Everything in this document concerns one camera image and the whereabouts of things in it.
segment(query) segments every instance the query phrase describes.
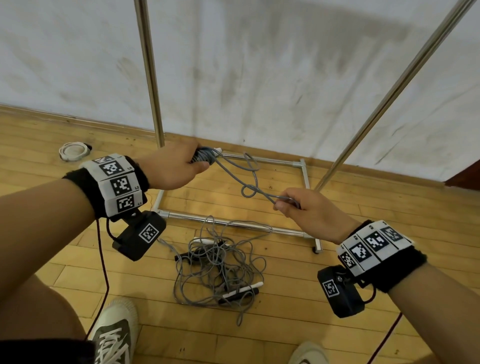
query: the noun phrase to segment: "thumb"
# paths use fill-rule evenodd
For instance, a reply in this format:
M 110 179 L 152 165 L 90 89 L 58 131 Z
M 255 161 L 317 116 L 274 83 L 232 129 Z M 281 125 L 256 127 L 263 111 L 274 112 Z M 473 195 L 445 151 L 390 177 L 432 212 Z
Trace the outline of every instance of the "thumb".
M 208 162 L 195 162 L 191 164 L 195 174 L 199 174 L 202 172 L 205 172 L 208 167 L 210 167 L 210 164 Z
M 295 206 L 284 202 L 284 201 L 277 201 L 275 202 L 275 207 L 278 211 L 284 214 L 287 218 L 291 218 L 294 221 L 300 217 L 302 210 L 297 209 Z

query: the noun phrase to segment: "brown wooden door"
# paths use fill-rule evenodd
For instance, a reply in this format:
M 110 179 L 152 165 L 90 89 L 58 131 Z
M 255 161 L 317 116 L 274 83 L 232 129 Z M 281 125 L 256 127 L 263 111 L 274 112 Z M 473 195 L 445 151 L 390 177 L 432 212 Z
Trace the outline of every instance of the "brown wooden door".
M 445 181 L 445 185 L 480 191 L 480 160 Z

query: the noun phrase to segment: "white wall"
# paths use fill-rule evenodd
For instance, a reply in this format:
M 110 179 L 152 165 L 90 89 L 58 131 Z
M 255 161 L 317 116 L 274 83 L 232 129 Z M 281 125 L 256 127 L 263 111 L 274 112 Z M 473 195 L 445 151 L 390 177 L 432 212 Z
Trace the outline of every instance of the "white wall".
M 164 129 L 334 160 L 454 3 L 150 0 Z M 0 103 L 153 128 L 132 1 L 0 4 Z M 446 180 L 480 158 L 479 15 L 347 163 Z

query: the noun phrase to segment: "shoe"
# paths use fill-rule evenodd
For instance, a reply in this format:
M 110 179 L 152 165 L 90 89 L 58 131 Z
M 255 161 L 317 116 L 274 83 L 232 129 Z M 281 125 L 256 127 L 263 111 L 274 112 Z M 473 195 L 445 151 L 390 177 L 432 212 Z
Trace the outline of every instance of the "shoe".
M 91 336 L 96 345 L 95 364 L 130 364 L 138 337 L 138 316 L 133 302 L 127 298 L 110 302 Z
M 295 349 L 288 364 L 328 364 L 328 359 L 320 345 L 307 341 Z

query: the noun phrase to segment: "wooden baseboard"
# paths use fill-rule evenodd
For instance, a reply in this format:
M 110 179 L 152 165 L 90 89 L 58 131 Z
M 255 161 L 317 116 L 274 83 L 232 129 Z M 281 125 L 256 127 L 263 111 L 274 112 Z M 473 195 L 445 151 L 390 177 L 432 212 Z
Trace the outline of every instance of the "wooden baseboard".
M 0 112 L 18 114 L 22 116 L 28 116 L 31 118 L 42 119 L 47 121 L 61 122 L 64 124 L 70 124 L 70 125 L 80 126 L 80 127 L 89 128 L 89 129 L 97 129 L 97 130 L 115 132 L 115 133 L 125 133 L 129 135 L 136 135 L 139 137 L 155 139 L 155 132 L 153 130 L 117 125 L 117 124 L 112 124 L 104 121 L 77 118 L 75 116 L 70 116 L 70 115 L 55 114 L 51 112 L 14 107 L 14 106 L 8 106 L 3 104 L 0 104 Z M 167 141 L 185 140 L 189 138 L 191 137 L 180 135 L 180 134 L 165 133 L 165 140 Z M 306 158 L 306 157 L 301 157 L 294 154 L 279 153 L 271 150 L 240 146 L 237 144 L 225 143 L 225 142 L 220 142 L 216 140 L 209 140 L 209 139 L 202 139 L 202 138 L 197 138 L 197 139 L 203 145 L 217 146 L 224 150 L 228 150 L 235 153 L 243 153 L 247 151 L 248 153 L 254 156 L 264 157 L 264 158 L 273 158 L 273 159 L 282 159 L 282 160 L 299 160 L 300 158 L 304 158 L 308 166 L 315 166 L 315 167 L 320 167 L 325 169 L 330 168 L 333 164 L 333 162 L 316 159 L 316 158 Z M 349 164 L 342 165 L 340 167 L 340 170 L 343 172 L 354 173 L 354 174 L 380 178 L 380 179 L 386 179 L 386 180 L 391 180 L 396 182 L 411 183 L 411 184 L 416 184 L 420 186 L 428 186 L 428 187 L 435 187 L 435 188 L 444 188 L 443 182 L 432 181 L 432 180 L 427 180 L 427 179 L 418 178 L 418 177 L 411 177 L 411 176 L 406 176 L 403 174 L 397 174 L 392 172 L 385 172 L 381 170 L 373 170 L 370 168 L 352 166 Z

